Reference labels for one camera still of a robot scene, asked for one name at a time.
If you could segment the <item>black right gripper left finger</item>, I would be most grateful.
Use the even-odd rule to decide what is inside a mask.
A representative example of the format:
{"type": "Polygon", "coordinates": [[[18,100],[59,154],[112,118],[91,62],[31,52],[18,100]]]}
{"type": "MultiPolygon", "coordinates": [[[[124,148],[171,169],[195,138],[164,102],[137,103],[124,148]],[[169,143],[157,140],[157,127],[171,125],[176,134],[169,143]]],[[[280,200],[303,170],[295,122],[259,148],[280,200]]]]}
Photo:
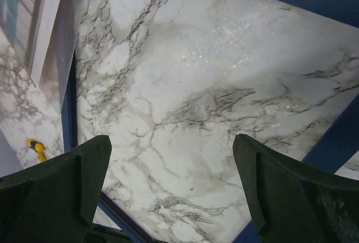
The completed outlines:
{"type": "Polygon", "coordinates": [[[98,135],[1,177],[1,242],[84,242],[111,151],[109,136],[98,135]]]}

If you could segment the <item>yellow black small tool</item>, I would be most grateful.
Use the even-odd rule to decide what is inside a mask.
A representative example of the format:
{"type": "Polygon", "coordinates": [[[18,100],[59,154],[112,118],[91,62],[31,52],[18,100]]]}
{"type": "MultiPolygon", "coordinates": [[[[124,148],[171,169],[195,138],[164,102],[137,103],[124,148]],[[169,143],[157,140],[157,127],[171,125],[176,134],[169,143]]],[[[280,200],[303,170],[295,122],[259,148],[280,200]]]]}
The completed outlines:
{"type": "Polygon", "coordinates": [[[38,156],[38,160],[40,163],[45,162],[47,160],[45,154],[44,154],[44,145],[36,140],[33,139],[27,139],[26,145],[34,150],[38,156]]]}

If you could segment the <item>photo print with balloons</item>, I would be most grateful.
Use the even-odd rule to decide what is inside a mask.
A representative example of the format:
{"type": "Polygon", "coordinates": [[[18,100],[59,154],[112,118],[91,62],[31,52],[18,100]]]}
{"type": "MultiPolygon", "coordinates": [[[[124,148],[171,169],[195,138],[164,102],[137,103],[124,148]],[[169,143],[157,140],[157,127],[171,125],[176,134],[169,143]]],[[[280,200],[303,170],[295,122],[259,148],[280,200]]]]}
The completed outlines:
{"type": "Polygon", "coordinates": [[[1,29],[30,80],[62,109],[85,0],[1,0],[1,29]]]}

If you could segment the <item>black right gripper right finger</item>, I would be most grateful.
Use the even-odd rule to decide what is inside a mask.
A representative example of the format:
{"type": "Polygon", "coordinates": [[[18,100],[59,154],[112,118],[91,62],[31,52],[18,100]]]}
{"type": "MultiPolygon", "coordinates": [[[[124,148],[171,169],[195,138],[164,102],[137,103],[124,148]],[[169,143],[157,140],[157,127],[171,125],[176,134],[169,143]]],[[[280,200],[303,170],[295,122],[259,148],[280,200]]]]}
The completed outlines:
{"type": "Polygon", "coordinates": [[[358,181],[245,134],[236,135],[233,156],[261,242],[358,242],[358,181]]]}

